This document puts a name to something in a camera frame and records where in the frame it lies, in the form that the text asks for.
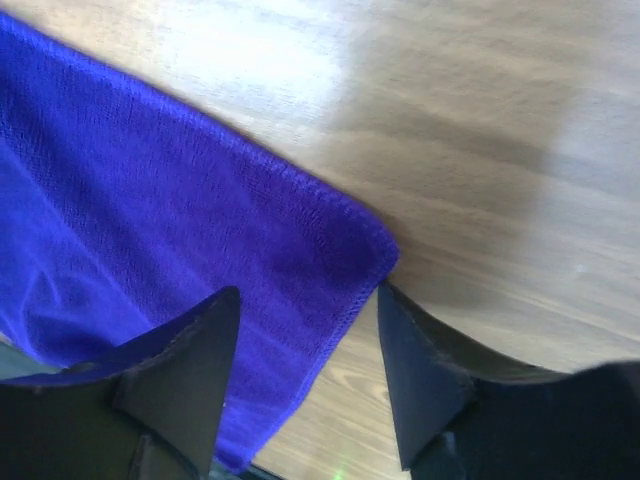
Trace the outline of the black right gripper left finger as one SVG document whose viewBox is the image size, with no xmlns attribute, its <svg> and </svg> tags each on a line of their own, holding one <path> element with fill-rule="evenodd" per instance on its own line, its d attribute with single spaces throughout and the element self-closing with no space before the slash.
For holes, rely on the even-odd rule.
<svg viewBox="0 0 640 480">
<path fill-rule="evenodd" d="M 225 287 L 97 358 L 2 381 L 2 478 L 207 478 L 239 323 Z"/>
</svg>

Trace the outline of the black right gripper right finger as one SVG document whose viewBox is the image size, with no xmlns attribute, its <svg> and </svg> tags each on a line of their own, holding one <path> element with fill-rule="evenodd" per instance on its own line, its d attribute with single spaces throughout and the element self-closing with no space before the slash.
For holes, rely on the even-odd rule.
<svg viewBox="0 0 640 480">
<path fill-rule="evenodd" d="M 378 328 L 402 468 L 414 479 L 635 479 L 639 365 L 561 373 L 501 354 L 390 283 Z"/>
</svg>

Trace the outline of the purple towel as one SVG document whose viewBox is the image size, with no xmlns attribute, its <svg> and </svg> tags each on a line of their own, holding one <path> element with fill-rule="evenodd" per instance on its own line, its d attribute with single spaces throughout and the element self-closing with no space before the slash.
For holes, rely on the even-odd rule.
<svg viewBox="0 0 640 480">
<path fill-rule="evenodd" d="M 241 320 L 215 457 L 245 469 L 399 251 L 348 195 L 216 119 L 1 18 L 1 332 L 63 367 L 226 286 Z"/>
</svg>

